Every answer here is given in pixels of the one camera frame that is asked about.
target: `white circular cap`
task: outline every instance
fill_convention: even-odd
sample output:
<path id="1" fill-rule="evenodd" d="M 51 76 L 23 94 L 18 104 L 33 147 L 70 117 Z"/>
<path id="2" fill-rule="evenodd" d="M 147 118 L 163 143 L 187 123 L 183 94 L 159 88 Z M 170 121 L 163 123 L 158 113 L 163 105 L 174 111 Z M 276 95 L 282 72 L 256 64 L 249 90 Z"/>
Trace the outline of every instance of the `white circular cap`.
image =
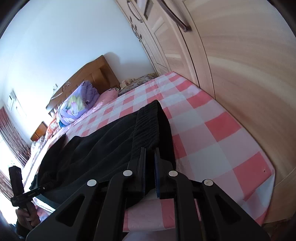
<path id="1" fill-rule="evenodd" d="M 178 175 L 178 172 L 176 172 L 176 171 L 170 171 L 168 174 L 169 174 L 171 177 L 175 177 L 175 176 Z"/>
<path id="2" fill-rule="evenodd" d="M 211 185 L 214 184 L 213 181 L 210 180 L 210 179 L 206 179 L 206 180 L 204 181 L 204 183 L 205 183 L 205 185 L 207 185 L 207 186 L 211 186 Z"/>
<path id="3" fill-rule="evenodd" d="M 126 176 L 126 177 L 129 177 L 129 176 L 131 176 L 132 174 L 133 174 L 133 172 L 132 172 L 131 170 L 125 170 L 125 171 L 123 172 L 123 175 Z"/>
<path id="4" fill-rule="evenodd" d="M 95 185 L 96 185 L 96 180 L 94 180 L 94 179 L 89 180 L 89 181 L 87 182 L 87 185 L 88 185 L 89 187 L 93 187 L 93 186 L 95 186 Z"/>

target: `mattress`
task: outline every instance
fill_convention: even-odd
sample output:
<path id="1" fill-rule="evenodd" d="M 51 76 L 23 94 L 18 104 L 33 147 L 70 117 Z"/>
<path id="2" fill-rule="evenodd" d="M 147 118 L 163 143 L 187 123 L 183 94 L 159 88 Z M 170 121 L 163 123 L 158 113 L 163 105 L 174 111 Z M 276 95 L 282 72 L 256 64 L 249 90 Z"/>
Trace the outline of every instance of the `mattress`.
<path id="1" fill-rule="evenodd" d="M 67 133 L 67 141 L 76 135 L 87 136 L 155 99 L 170 122 L 177 171 L 195 181 L 212 179 L 262 224 L 274 185 L 275 171 L 271 162 L 244 127 L 218 102 L 174 72 L 151 80 L 100 109 L 93 107 L 63 128 L 40 152 L 25 190 L 46 151 L 64 133 Z M 125 212 L 124 231 L 127 232 L 173 227 L 173 199 L 159 200 L 155 190 Z"/>

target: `wardrobe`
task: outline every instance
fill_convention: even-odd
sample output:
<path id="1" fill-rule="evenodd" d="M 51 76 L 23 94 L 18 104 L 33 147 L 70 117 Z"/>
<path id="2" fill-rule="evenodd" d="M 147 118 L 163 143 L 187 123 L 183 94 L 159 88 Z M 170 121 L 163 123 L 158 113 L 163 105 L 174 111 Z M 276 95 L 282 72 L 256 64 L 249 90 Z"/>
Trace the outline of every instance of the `wardrobe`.
<path id="1" fill-rule="evenodd" d="M 276 170 L 265 222 L 296 210 L 296 38 L 267 0 L 115 0 L 155 71 L 211 95 Z"/>

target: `pink pillow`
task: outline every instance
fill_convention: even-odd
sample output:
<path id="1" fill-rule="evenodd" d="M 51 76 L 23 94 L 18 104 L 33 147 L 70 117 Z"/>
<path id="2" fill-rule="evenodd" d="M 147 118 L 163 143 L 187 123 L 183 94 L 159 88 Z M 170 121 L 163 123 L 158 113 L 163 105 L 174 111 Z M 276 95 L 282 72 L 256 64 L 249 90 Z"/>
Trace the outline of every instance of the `pink pillow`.
<path id="1" fill-rule="evenodd" d="M 109 90 L 106 90 L 104 93 L 100 95 L 96 103 L 94 104 L 94 107 L 96 109 L 102 108 L 104 105 L 109 104 L 113 100 L 115 100 L 118 97 L 118 90 L 116 88 L 111 88 Z"/>

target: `white wall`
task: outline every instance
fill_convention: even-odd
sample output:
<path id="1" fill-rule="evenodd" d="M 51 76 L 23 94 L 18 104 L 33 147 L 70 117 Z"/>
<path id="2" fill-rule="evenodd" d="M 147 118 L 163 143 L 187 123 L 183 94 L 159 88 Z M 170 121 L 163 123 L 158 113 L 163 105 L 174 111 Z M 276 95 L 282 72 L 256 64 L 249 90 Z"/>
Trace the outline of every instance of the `white wall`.
<path id="1" fill-rule="evenodd" d="M 11 113 L 26 137 L 47 116 L 53 86 L 100 55 L 119 81 L 154 72 L 114 0 L 30 0 L 17 13 L 0 39 L 0 85 L 26 113 Z"/>

